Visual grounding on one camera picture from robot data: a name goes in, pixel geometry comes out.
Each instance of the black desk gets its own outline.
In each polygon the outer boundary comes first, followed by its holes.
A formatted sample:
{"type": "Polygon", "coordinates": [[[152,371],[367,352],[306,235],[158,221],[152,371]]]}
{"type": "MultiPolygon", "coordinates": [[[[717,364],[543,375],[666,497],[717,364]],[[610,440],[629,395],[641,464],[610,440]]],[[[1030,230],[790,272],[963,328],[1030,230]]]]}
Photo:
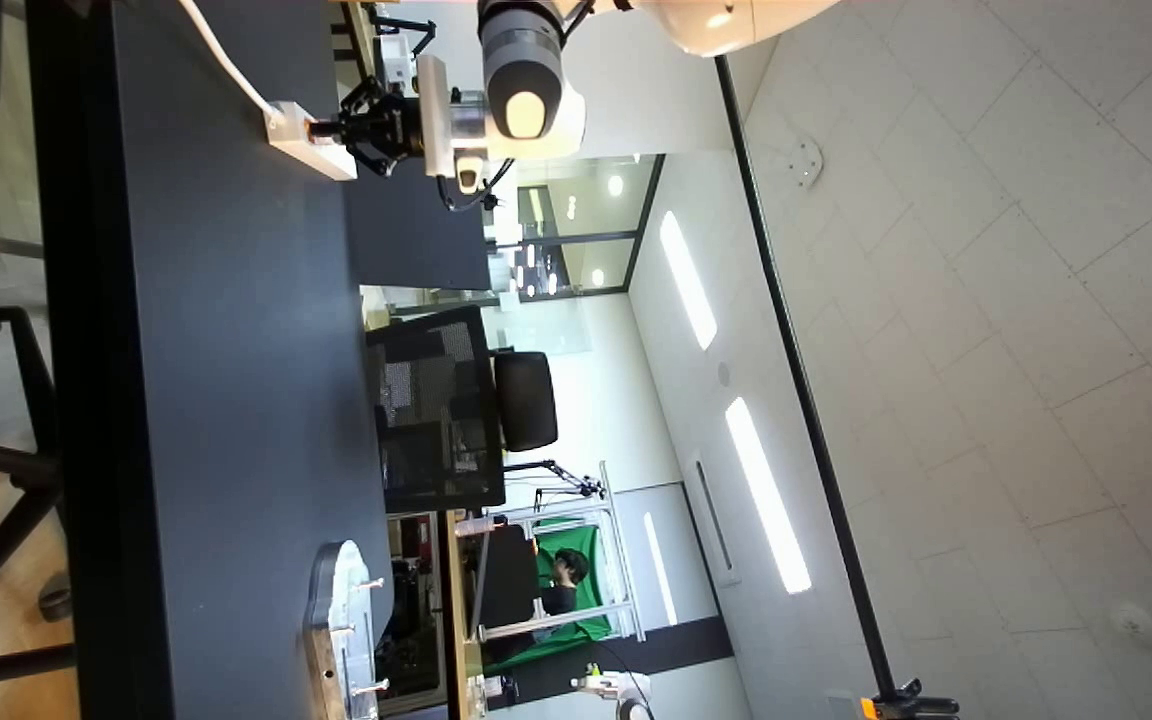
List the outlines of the black desk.
{"type": "MultiPolygon", "coordinates": [[[[328,3],[205,11],[333,106],[328,3]]],[[[172,0],[29,17],[84,715],[306,715],[318,545],[386,567],[340,184],[261,145],[172,0]]]]}
{"type": "Polygon", "coordinates": [[[448,213],[420,160],[348,184],[343,228],[362,285],[492,286],[484,207],[448,213]]]}

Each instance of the cable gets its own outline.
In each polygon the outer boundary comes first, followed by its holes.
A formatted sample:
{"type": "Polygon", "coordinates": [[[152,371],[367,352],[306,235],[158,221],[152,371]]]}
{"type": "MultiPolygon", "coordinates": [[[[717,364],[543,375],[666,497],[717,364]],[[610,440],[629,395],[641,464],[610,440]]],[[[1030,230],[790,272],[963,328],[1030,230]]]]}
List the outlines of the cable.
{"type": "Polygon", "coordinates": [[[222,53],[221,36],[212,30],[209,17],[201,11],[194,0],[180,0],[183,17],[190,19],[190,28],[205,36],[205,45],[212,46],[215,65],[226,72],[226,79],[263,111],[263,117],[280,117],[280,106],[271,106],[251,79],[231,65],[231,57],[222,53]]]}
{"type": "Polygon", "coordinates": [[[572,30],[591,17],[591,3],[596,3],[596,0],[585,0],[585,3],[572,6],[572,19],[569,19],[569,28],[565,28],[565,46],[569,46],[572,30]]]}
{"type": "Polygon", "coordinates": [[[484,190],[492,190],[508,170],[510,170],[510,155],[497,168],[497,175],[484,184],[484,190]]]}

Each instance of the metal stand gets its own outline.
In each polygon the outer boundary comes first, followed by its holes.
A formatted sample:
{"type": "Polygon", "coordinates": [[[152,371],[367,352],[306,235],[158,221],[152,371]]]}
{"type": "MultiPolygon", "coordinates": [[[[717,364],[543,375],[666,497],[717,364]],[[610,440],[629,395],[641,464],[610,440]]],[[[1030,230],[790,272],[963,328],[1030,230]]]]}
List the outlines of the metal stand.
{"type": "Polygon", "coordinates": [[[333,30],[348,36],[348,46],[340,46],[334,60],[356,60],[358,82],[340,100],[333,120],[312,123],[312,136],[334,136],[367,170],[393,175],[400,155],[420,155],[424,145],[420,103],[402,86],[385,82],[381,36],[420,30],[420,45],[413,46],[413,57],[420,57],[434,39],[434,22],[393,19],[371,3],[343,0],[333,30]]]}
{"type": "Polygon", "coordinates": [[[555,459],[502,464],[502,470],[532,470],[532,467],[551,470],[551,474],[565,485],[565,497],[600,497],[600,498],[609,498],[609,485],[600,485],[600,479],[591,479],[591,474],[577,474],[577,470],[569,470],[569,467],[555,464],[555,459]]]}
{"type": "MultiPolygon", "coordinates": [[[[16,506],[0,519],[0,567],[29,538],[29,533],[61,506],[61,467],[57,467],[57,390],[42,352],[29,328],[22,309],[0,309],[0,324],[12,328],[16,369],[29,398],[29,420],[34,453],[0,447],[0,470],[19,487],[16,506]]],[[[71,642],[0,655],[0,681],[53,673],[71,665],[71,642]]]]}

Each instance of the white wall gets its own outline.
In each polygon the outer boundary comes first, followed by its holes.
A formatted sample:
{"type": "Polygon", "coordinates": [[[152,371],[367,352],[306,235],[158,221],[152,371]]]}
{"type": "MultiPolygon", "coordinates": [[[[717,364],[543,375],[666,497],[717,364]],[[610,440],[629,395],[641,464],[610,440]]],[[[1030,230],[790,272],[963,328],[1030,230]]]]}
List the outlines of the white wall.
{"type": "MultiPolygon", "coordinates": [[[[402,0],[385,11],[434,19],[438,36],[428,53],[448,60],[452,82],[484,86],[473,0],[402,0]]],[[[677,53],[652,17],[602,11],[585,19],[565,53],[565,72],[586,103],[581,155],[723,145],[723,120],[703,103],[712,65],[677,53]]]]}
{"type": "Polygon", "coordinates": [[[609,464],[610,487],[678,479],[622,294],[517,302],[484,312],[489,340],[547,352],[559,440],[508,459],[559,459],[572,470],[609,464]]]}
{"type": "MultiPolygon", "coordinates": [[[[652,675],[652,712],[661,720],[746,720],[746,702],[738,695],[734,665],[731,658],[712,658],[712,665],[690,665],[677,673],[652,675]]],[[[517,702],[489,712],[501,720],[572,720],[572,715],[617,715],[617,702],[572,690],[539,702],[517,702]]]]}
{"type": "Polygon", "coordinates": [[[647,632],[712,619],[717,594],[699,561],[682,485],[617,497],[618,537],[633,551],[633,591],[647,632]]]}
{"type": "MultiPolygon", "coordinates": [[[[972,720],[1152,715],[1152,642],[1121,626],[1152,614],[1152,3],[845,0],[781,39],[746,141],[897,675],[972,720]],[[828,155],[814,190],[782,175],[799,130],[828,155]]],[[[723,328],[746,328],[731,170],[666,170],[723,328]]],[[[726,386],[781,404],[767,340],[678,352],[652,248],[633,302],[678,457],[717,445],[699,414],[726,386]]],[[[807,614],[719,594],[752,715],[828,690],[795,673],[807,614]]],[[[854,665],[846,635],[807,652],[854,665]]]]}

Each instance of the ceiling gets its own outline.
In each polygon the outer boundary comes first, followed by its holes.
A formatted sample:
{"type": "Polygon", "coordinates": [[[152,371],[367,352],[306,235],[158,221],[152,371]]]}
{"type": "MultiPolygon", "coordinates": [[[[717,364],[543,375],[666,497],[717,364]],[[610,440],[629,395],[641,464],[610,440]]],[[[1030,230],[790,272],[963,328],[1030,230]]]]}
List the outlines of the ceiling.
{"type": "MultiPolygon", "coordinates": [[[[777,285],[897,675],[972,720],[1152,715],[1152,3],[845,0],[738,65],[777,285]],[[823,147],[812,190],[789,184],[799,136],[823,147]]],[[[686,487],[697,459],[717,487],[752,712],[841,715],[872,675],[731,152],[670,152],[633,309],[686,487]],[[664,213],[719,319],[703,352],[664,213]],[[777,584],[731,395],[812,591],[777,584]]]]}

